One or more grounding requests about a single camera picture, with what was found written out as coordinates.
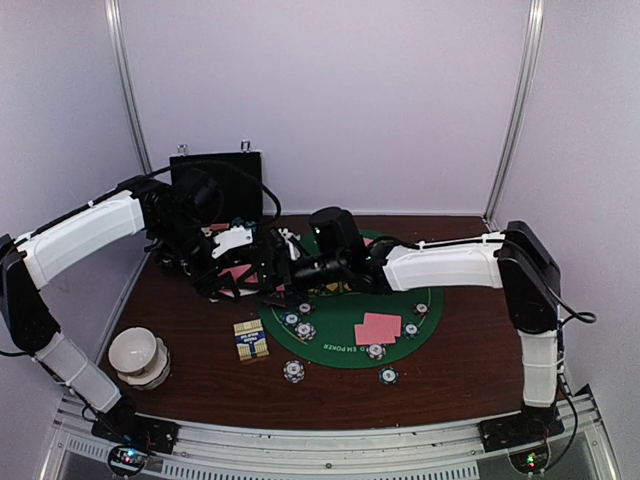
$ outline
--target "white wall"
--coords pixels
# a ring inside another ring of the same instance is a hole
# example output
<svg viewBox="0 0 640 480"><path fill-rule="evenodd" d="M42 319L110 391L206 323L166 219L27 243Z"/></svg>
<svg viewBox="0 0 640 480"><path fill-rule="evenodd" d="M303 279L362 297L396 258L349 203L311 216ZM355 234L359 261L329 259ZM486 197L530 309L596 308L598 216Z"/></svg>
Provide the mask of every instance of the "white wall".
<svg viewBox="0 0 640 480"><path fill-rule="evenodd" d="M103 1L0 3L0 234L32 230L137 173L123 105ZM89 355L140 243L115 244L43 291ZM0 349L15 350L3 323ZM32 479L62 392L23 358L0 358L0 384L0 476Z"/></svg>
<svg viewBox="0 0 640 480"><path fill-rule="evenodd" d="M498 221L530 222L562 269L564 297L596 325L566 335L616 454L640 450L640 3L548 1L532 96Z"/></svg>
<svg viewBox="0 0 640 480"><path fill-rule="evenodd" d="M481 213L526 0L136 0L122 21L154 166L265 154L287 212Z"/></svg>

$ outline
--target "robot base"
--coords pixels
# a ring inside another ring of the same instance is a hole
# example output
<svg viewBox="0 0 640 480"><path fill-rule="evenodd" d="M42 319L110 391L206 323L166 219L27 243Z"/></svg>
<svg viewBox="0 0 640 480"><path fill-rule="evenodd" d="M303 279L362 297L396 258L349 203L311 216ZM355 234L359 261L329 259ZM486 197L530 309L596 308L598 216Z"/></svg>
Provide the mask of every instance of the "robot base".
<svg viewBox="0 0 640 480"><path fill-rule="evenodd" d="M485 452L514 448L564 432L557 415L551 419L532 418L523 412L506 417L484 420L478 425Z"/></svg>
<svg viewBox="0 0 640 480"><path fill-rule="evenodd" d="M147 452L149 450L157 453L166 453L168 455L173 453L173 447L178 439L178 430L180 427L177 423L169 422L167 420L159 420L156 418L142 417L136 415L136 423L140 429L149 432L149 438L151 440L150 446L147 445L147 439L143 439L139 442L134 442L131 447L141 452ZM91 434L94 437L104 438L114 443L121 443L118 436L114 435L108 430L101 422L93 424Z"/></svg>

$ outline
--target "cable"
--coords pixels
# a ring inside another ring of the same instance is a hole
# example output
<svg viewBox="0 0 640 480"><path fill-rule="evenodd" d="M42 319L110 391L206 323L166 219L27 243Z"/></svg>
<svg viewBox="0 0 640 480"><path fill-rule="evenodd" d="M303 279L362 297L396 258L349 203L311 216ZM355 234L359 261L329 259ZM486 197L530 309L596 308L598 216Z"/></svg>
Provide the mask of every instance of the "cable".
<svg viewBox="0 0 640 480"><path fill-rule="evenodd" d="M565 400L569 404L569 407L571 407L571 411L573 412L573 420L574 420L574 422L573 422L573 432L571 433L571 436L569 437L569 442L567 442L567 445L564 447L564 450L562 451L562 453L560 453L560 455L558 455L558 457L553 462L551 462L551 464L549 464L548 466L546 466L542 470L543 473L547 473L549 470L551 470L553 467L555 467L560 462L560 460L562 460L562 458L569 451L569 448L573 444L573 441L575 440L576 435L578 433L578 411L576 410L575 405L573 404L573 402L569 398L569 395L567 395L567 392L565 392L564 387L562 386L562 381L561 381L560 378L558 378L558 387L560 388L562 396L565 398Z"/></svg>
<svg viewBox="0 0 640 480"><path fill-rule="evenodd" d="M440 247L453 247L457 245L471 245L475 243L504 243L505 240L497 239L497 238L472 238L472 239L464 239L464 240L445 240L442 242L434 242L427 243L420 246L417 243L405 242L404 240L400 240L397 237L393 237L391 235L381 235L379 237L374 238L371 243L369 243L369 248L373 247L376 243L390 241L395 245L409 248L411 250L429 250L431 248L440 248Z"/></svg>
<svg viewBox="0 0 640 480"><path fill-rule="evenodd" d="M525 257L529 259L532 265L535 265L535 262L533 262L533 260L531 259L531 256L520 245L510 240L505 240L504 243L505 245L508 245L518 250L521 254L523 254ZM549 285L544 280L543 275L540 275L540 278L542 279L542 282L545 288L547 289L547 291L549 292L549 294L560 304L560 306L562 306L562 308L564 308L567 312L569 312L569 316L562 321L562 323L560 324L560 327L564 327L567 323L569 323L569 321L573 320L574 318L583 323L588 323L588 324L596 323L596 321L598 320L598 316L595 313L577 312L571 307L571 305L569 305L560 295L558 295L555 292L555 290L551 287L551 285Z"/></svg>
<svg viewBox="0 0 640 480"><path fill-rule="evenodd" d="M98 203L104 202L105 200L108 200L109 198L113 197L114 195L117 195L120 192L123 192L125 190L128 190L131 186L133 185L138 185L139 183L142 183L146 180L149 180L153 177L157 177L158 175L162 175L163 173L167 173L169 171L173 171L173 170L179 170L181 168L187 168L187 167L195 167L198 165L218 165L220 167L226 168L228 170L231 170L232 172L235 172L236 174L240 175L241 177L244 177L246 180L248 180L249 182L253 183L254 185L259 186L262 191L264 191L264 193L271 199L271 201L273 202L273 204L276 207L276 212L273 215L272 218L270 218L269 220L267 220L266 222L264 222L264 225L269 225L273 222L275 222L276 220L278 220L280 218L280 215L282 214L282 204L280 203L280 199L278 199L278 197L276 196L275 193L273 193L264 183L262 183L261 181L259 181L257 178L249 175L248 173L244 172L243 170L239 169L238 167L231 165L229 163L226 162L222 162L220 160L190 160L187 162L182 162L176 165L167 165L166 167L162 167L158 170L154 170L153 172L147 173L146 175L141 175L138 177L134 177L132 178L130 181L126 181L122 184L120 184L119 186L117 186L116 188L114 188L113 190L101 195L100 197L96 198L95 200L87 203L86 205L82 205L81 207L78 207L68 213L65 213L64 215L51 220L50 222L46 223L45 225L42 225L41 227L38 227L37 229L35 229L33 232L31 232L31 234L27 237L22 238L21 240L16 242L16 246L22 245L24 242L26 242L27 240L29 240L30 238L35 237L36 235L40 235L42 232L49 230L52 227L55 227L56 225L58 225L59 223L62 223L63 221L84 212L85 210L88 210L89 208L91 208L91 205L97 205Z"/></svg>
<svg viewBox="0 0 640 480"><path fill-rule="evenodd" d="M231 170L232 172L235 172L236 174L240 175L241 177L245 178L246 180L248 180L249 182L253 183L254 185L259 186L262 191L271 199L271 201L273 202L273 204L276 207L276 213L274 214L274 216L266 221L264 224L265 225L269 225L273 222L275 222L276 220L278 220L278 218L280 218L280 215L282 214L282 204L280 203L280 200L278 199L278 197L276 196L275 193L273 193L269 187L267 187L264 183L262 183L260 180L258 180L257 178L249 175L248 173L244 172L243 170L239 169L238 167L231 165L229 163L226 162L222 162L220 160L190 160L187 162L182 162L176 165L167 165L166 167L162 167L158 170L154 170L151 173L147 173L146 175L143 175L142 177L139 177L138 179L136 179L136 183L138 182L143 182L145 180L149 180L150 178L153 177L157 177L158 175L162 175L163 173L167 173L169 171L173 171L173 170L178 170L181 168L187 168L187 167L195 167L198 165L218 165L220 167L224 167L228 170Z"/></svg>
<svg viewBox="0 0 640 480"><path fill-rule="evenodd" d="M16 358L29 355L27 352L3 352L0 350L0 357Z"/></svg>
<svg viewBox="0 0 640 480"><path fill-rule="evenodd" d="M96 417L94 420L91 420L90 418L87 418L87 417L85 417L85 416L84 416L84 414L85 414L88 410L89 410L89 407L88 407L88 406L85 406L85 407L82 409L82 413L81 413L80 415L82 415L82 418L83 418L85 421L87 421L87 422L89 422L89 423L96 423L96 422L98 421L98 417Z"/></svg>

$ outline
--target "metal frame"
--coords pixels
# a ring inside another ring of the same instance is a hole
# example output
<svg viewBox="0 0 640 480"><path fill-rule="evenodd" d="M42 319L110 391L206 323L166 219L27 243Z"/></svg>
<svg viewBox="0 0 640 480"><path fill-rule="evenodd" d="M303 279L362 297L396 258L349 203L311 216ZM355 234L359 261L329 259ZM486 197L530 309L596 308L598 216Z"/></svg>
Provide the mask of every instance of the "metal frame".
<svg viewBox="0 0 640 480"><path fill-rule="evenodd" d="M516 149L520 129L522 127L525 105L531 91L531 83L533 81L538 61L538 52L540 51L543 20L544 0L531 0L529 6L529 23L527 25L527 33L525 35L522 50L522 61L520 64L520 76L518 78L516 96L513 101L511 118L509 120L507 136L505 137L504 145L502 147L498 171L483 215L485 223L491 227L497 226L495 224L496 209L498 207L502 191L504 190L505 180Z"/></svg>
<svg viewBox="0 0 640 480"><path fill-rule="evenodd" d="M113 45L113 52L120 74L120 84L122 93L124 94L125 107L127 109L127 119L133 143L138 154L138 162L143 173L152 171L151 161L147 144L142 133L142 124L140 123L140 115L133 94L133 83L131 81L131 71L129 70L129 61L127 60L127 50L125 48L124 34L122 31L122 20L120 18L120 2L118 0L105 0L105 9L107 14L107 25L109 27L109 36Z"/></svg>
<svg viewBox="0 0 640 480"><path fill-rule="evenodd" d="M620 473L593 397L585 394L573 401L578 411L578 431L589 439L599 478L618 480ZM91 436L90 424L81 416L82 407L69 395L60 404L54 420L55 435L39 479L58 480L66 452L97 461L106 458L111 444ZM554 441L569 437L574 424L567 402L559 402L558 408L565 433ZM478 478L477 462L507 453L484 452L477 428L481 420L343 431L261 430L179 421L173 455L158 454L146 472L175 480L404 480L412 476L446 478L444 472L464 472L450 473L449 478L471 480Z"/></svg>

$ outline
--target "pink card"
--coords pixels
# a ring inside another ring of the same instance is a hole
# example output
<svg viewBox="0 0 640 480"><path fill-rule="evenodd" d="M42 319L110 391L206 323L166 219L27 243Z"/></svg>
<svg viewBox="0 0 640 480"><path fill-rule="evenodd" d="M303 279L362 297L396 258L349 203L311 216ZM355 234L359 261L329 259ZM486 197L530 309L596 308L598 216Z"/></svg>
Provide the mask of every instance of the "pink card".
<svg viewBox="0 0 640 480"><path fill-rule="evenodd" d="M356 345L372 345L374 343L389 345L396 343L401 335L402 317L380 313L365 313L364 323L354 326Z"/></svg>

